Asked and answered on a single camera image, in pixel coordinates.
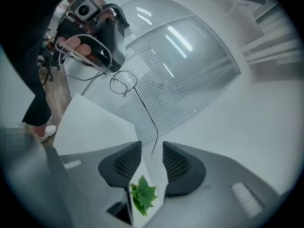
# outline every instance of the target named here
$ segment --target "white wall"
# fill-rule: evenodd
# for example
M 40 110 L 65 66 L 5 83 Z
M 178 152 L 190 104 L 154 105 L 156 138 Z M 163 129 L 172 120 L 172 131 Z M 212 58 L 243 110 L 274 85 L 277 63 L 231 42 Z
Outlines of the white wall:
M 212 0 L 172 0 L 206 22 L 236 60 L 241 75 L 193 117 L 143 146 L 143 155 L 158 195 L 167 185 L 162 141 L 190 145 L 240 162 L 269 183 L 278 193 L 292 187 L 303 157 L 304 82 L 280 81 L 253 84 L 241 47 L 244 23 L 226 19 Z

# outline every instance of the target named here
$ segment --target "leaf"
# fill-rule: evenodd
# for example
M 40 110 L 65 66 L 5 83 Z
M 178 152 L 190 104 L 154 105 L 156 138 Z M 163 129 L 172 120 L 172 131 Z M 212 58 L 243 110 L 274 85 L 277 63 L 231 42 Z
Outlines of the leaf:
M 150 202 L 153 202 L 154 200 L 156 200 L 158 198 L 158 196 L 154 195 L 154 197 L 152 198 L 152 200 L 150 200 Z
M 137 193 L 137 190 L 134 190 L 134 191 L 132 191 L 132 192 L 130 192 L 131 193 L 131 195 L 136 199 L 136 200 L 138 200 L 138 193 Z
M 134 197 L 133 197 L 133 203 L 134 206 L 137 208 L 137 210 L 142 214 L 142 216 L 147 214 L 147 210 L 144 207 L 140 206 L 139 201 L 137 201 Z
M 143 195 L 151 202 L 151 200 L 154 198 L 155 190 L 156 190 L 156 187 L 147 187 L 143 191 Z
M 149 209 L 149 208 L 152 208 L 152 207 L 154 207 L 151 203 L 149 204 L 149 206 L 143 206 L 145 209 Z
M 138 195 L 138 201 L 139 201 L 139 204 L 141 206 L 143 206 L 143 204 L 140 202 L 140 198 L 139 198 L 139 194 L 142 194 L 143 190 L 139 188 L 139 186 L 136 186 L 136 190 L 137 190 L 137 195 Z
M 138 200 L 141 206 L 149 206 L 149 204 L 151 203 L 150 200 L 141 193 L 138 193 Z
M 138 180 L 138 186 L 139 186 L 140 189 L 145 189 L 145 188 L 149 187 L 149 184 L 148 184 L 148 182 L 146 181 L 146 179 L 144 178 L 143 175 Z
M 147 210 L 148 209 L 144 209 L 144 215 L 147 216 Z
M 130 186 L 131 186 L 132 191 L 136 190 L 137 185 L 135 185 L 134 183 L 131 183 Z

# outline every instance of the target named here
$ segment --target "finger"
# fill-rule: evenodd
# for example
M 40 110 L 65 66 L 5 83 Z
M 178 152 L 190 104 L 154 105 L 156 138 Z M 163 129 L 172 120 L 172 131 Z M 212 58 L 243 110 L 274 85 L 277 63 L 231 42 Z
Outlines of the finger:
M 56 43 L 60 44 L 60 43 L 66 42 L 66 41 L 67 41 L 67 39 L 65 39 L 63 37 L 59 37 Z
M 87 44 L 81 44 L 75 49 L 75 51 L 86 57 L 91 54 L 92 50 Z
M 95 59 L 95 57 L 92 54 L 86 56 L 86 58 L 89 59 L 91 62 L 93 62 Z
M 67 41 L 66 45 L 75 50 L 80 45 L 80 43 L 81 41 L 78 37 L 73 37 Z

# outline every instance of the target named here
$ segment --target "wooden floor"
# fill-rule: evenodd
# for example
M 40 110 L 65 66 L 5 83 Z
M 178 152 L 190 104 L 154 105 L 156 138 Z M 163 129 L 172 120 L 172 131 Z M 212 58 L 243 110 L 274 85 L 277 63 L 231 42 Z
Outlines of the wooden floor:
M 39 72 L 40 78 L 46 77 L 47 71 L 45 68 L 40 69 Z M 72 100 L 72 97 L 67 86 L 66 77 L 62 74 L 62 72 L 60 70 L 58 71 L 56 68 L 53 68 L 52 73 L 54 77 L 53 82 L 50 82 L 50 80 L 48 80 L 43 88 L 47 95 L 48 105 L 52 111 L 51 119 L 47 124 L 56 125 L 56 127 L 58 127 L 68 104 Z M 51 138 L 44 141 L 43 145 L 53 145 L 54 137 L 55 136 L 52 136 Z

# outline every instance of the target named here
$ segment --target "camera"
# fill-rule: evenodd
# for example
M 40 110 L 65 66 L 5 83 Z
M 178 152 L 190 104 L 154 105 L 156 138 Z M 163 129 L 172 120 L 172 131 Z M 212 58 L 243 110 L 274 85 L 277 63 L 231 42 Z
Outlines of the camera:
M 109 9 L 116 16 L 99 21 L 99 15 Z M 55 41 L 59 37 L 70 38 L 81 34 L 89 34 L 96 39 L 79 37 L 81 44 L 91 48 L 91 54 L 98 59 L 99 68 L 106 68 L 113 73 L 120 70 L 125 61 L 124 39 L 131 31 L 124 11 L 119 6 L 112 3 L 102 5 L 98 0 L 74 0 L 58 22 Z
M 103 6 L 97 0 L 75 0 L 69 10 L 81 21 L 91 22 L 103 11 Z

